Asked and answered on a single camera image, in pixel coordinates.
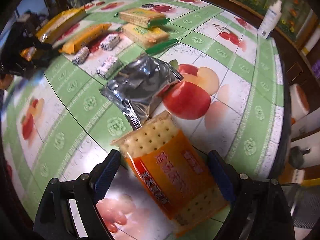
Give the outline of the left hand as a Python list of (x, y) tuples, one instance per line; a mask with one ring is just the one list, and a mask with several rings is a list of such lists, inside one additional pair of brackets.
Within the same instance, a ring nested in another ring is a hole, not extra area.
[(12, 83), (13, 79), (14, 79), (13, 75), (1, 74), (0, 90), (7, 90), (10, 84)]

